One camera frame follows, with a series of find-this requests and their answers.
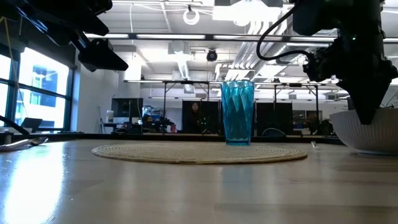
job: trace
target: woven placemat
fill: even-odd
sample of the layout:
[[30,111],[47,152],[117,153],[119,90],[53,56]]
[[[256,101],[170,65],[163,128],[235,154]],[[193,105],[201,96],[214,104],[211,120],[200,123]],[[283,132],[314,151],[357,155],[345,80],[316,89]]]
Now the woven placemat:
[[277,146],[227,146],[225,143],[156,142],[101,146],[92,153],[110,159],[170,164],[247,164],[291,161],[305,151]]

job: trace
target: fluorescent light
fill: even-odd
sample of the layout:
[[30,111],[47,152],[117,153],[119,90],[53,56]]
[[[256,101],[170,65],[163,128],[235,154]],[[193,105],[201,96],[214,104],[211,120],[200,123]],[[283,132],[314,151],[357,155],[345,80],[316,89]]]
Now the fluorescent light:
[[137,39],[192,39],[204,40],[205,35],[185,35],[185,34],[137,34]]
[[85,34],[87,38],[108,38],[108,39],[128,39],[129,34],[106,34],[105,36],[100,36],[96,34]]
[[290,37],[290,41],[292,42],[306,42],[306,43],[333,43],[337,37]]
[[[164,100],[162,96],[150,96],[149,99]],[[178,97],[166,97],[167,100],[176,100]]]
[[163,83],[162,81],[156,81],[156,80],[125,80],[125,81],[131,83]]
[[200,98],[200,97],[177,97],[178,99],[181,100],[204,100],[206,98]]
[[398,44],[398,38],[385,38],[385,44]]
[[281,83],[254,83],[255,85],[263,86],[263,85],[278,85]]
[[[214,35],[215,40],[246,40],[246,41],[258,41],[260,35]],[[282,37],[280,36],[267,36],[264,41],[268,42],[280,42]]]
[[201,6],[203,3],[201,1],[118,1],[118,0],[113,0],[113,4],[160,4],[164,3],[166,5],[184,5],[184,4],[190,4],[192,6]]
[[328,44],[286,43],[288,47],[329,47]]

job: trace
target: white wall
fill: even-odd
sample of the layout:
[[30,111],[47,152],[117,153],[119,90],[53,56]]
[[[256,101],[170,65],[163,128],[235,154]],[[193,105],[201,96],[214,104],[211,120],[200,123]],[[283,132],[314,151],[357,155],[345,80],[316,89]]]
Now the white wall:
[[79,63],[75,74],[71,131],[98,133],[100,114],[106,121],[106,110],[112,98],[138,98],[139,83],[124,83],[123,72],[110,70],[88,71]]

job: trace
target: window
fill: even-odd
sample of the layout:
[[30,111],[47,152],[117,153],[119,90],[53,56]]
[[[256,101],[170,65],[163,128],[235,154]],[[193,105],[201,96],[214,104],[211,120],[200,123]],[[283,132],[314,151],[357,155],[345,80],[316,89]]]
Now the window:
[[32,49],[21,54],[19,83],[66,95],[68,74],[66,65]]
[[26,117],[43,119],[40,128],[63,128],[65,99],[21,89],[18,93],[15,122],[21,125]]
[[9,74],[12,61],[0,55],[0,65],[7,68],[0,71],[0,78],[3,78],[0,83],[5,84],[5,88],[0,86],[0,94],[5,96],[0,99],[0,113],[5,113],[19,125],[25,118],[43,119],[39,126],[41,131],[68,129],[70,111],[66,108],[70,108],[72,103],[70,69],[28,48],[13,55],[13,62],[19,68],[19,89],[15,88],[16,79]]
[[0,78],[9,79],[10,78],[10,68],[11,68],[11,59],[0,55]]
[[[6,115],[7,108],[7,95],[8,95],[8,86],[5,84],[0,84],[0,115]],[[0,126],[4,126],[4,122],[0,121]]]

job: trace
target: blue plastic cup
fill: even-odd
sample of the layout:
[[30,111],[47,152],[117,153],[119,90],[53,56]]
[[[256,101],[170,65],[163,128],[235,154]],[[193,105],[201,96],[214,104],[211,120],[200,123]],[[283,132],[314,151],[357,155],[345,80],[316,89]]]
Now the blue plastic cup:
[[253,82],[224,82],[221,91],[226,143],[235,146],[250,145],[254,103]]

